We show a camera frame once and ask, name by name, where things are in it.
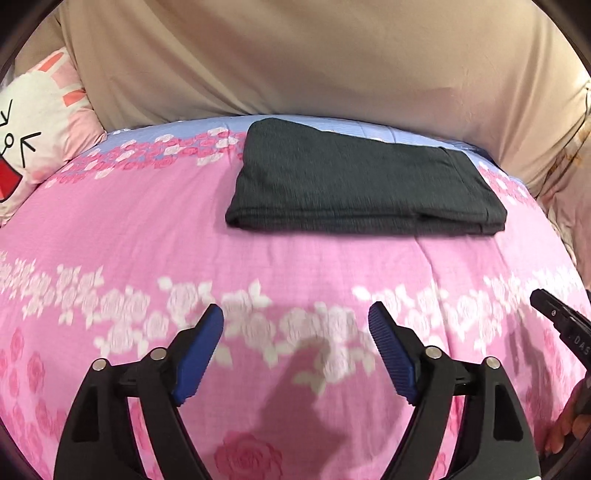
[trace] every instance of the bed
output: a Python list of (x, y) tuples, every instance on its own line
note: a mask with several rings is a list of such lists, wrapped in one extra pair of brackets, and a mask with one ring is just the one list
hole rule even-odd
[[(395, 395), (368, 332), (377, 300), (454, 358), (497, 356), (541, 446), (583, 372), (530, 308), (529, 294), (543, 287), (583, 314), (591, 307), (524, 185), (460, 142), (285, 117), (464, 151), (505, 205), (505, 232), (429, 239), (229, 229), (223, 218), (245, 133), (259, 118), (114, 131), (42, 184), (2, 228), (0, 417), (42, 478), (51, 478), (69, 405), (92, 361), (137, 360), (210, 303), (222, 307), (225, 333), (181, 415), (214, 479), (381, 476), (411, 407)], [(449, 465), (460, 411), (457, 401), (434, 479)], [(158, 479), (137, 403), (131, 413), (147, 471)]]

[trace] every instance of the dark gray fabric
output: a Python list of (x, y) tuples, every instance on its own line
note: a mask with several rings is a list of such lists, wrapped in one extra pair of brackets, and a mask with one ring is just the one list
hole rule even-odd
[(255, 231), (492, 235), (507, 212), (462, 152), (321, 132), (275, 118), (251, 125), (226, 212)]

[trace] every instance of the blue ridged rubber pad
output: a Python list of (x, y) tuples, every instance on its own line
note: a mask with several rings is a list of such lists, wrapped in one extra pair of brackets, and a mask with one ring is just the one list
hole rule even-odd
[(414, 365), (394, 333), (396, 324), (388, 313), (383, 312), (375, 303), (369, 308), (368, 322), (369, 331), (396, 392), (405, 397), (410, 404), (414, 404), (418, 397)]
[(177, 385), (173, 398), (178, 406), (195, 395), (205, 369), (212, 358), (223, 332), (223, 313), (212, 306), (210, 313), (199, 320), (201, 330), (177, 367)]

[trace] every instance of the floral pillow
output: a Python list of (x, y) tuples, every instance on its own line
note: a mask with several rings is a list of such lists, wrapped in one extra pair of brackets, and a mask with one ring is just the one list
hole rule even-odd
[(66, 48), (0, 92), (0, 226), (37, 185), (106, 138)]

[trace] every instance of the pink fabric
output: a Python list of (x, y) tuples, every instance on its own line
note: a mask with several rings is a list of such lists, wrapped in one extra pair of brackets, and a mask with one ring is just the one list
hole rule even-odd
[[(215, 480), (381, 477), (411, 408), (368, 333), (375, 300), (454, 358), (497, 356), (540, 445), (583, 372), (529, 293), (591, 308), (518, 183), (479, 165), (509, 212), (494, 238), (257, 235), (224, 223), (243, 131), (126, 135), (66, 166), (0, 232), (0, 417), (44, 479), (91, 362), (167, 345), (210, 302), (225, 333), (181, 415)], [(137, 402), (131, 414), (159, 479)], [(460, 415), (457, 400), (433, 479)]]

